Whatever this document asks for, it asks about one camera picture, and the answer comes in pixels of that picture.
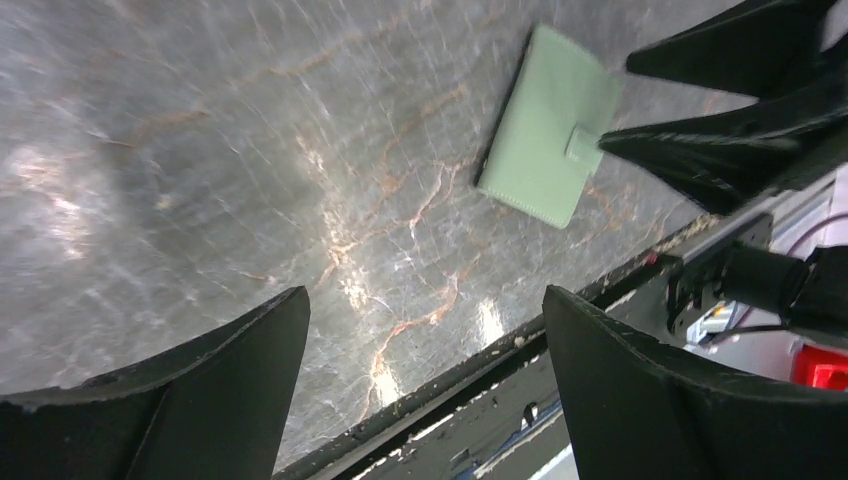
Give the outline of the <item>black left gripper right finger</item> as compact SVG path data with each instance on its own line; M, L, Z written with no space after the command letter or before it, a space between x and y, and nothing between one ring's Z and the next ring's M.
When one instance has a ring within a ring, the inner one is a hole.
M583 479L843 479L847 397L665 344L549 286L543 317Z

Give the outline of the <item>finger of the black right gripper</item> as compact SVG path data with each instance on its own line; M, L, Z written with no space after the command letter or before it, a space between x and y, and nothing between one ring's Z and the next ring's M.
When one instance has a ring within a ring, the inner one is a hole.
M847 75L705 117L604 134L599 147L711 214L766 191L801 190L847 160Z
M847 37L822 47L834 3L743 1L628 55L631 74L758 99L789 94L847 65Z

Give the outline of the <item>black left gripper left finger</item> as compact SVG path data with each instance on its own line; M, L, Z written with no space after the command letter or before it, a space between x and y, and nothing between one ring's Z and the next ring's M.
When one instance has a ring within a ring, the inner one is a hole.
M310 322L290 288L239 318L71 388L1 399L5 479L268 479Z

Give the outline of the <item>green card holder wallet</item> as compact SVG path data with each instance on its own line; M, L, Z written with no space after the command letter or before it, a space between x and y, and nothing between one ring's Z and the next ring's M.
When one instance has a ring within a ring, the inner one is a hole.
M565 228L603 157L622 88L601 62L555 29L536 26L476 188Z

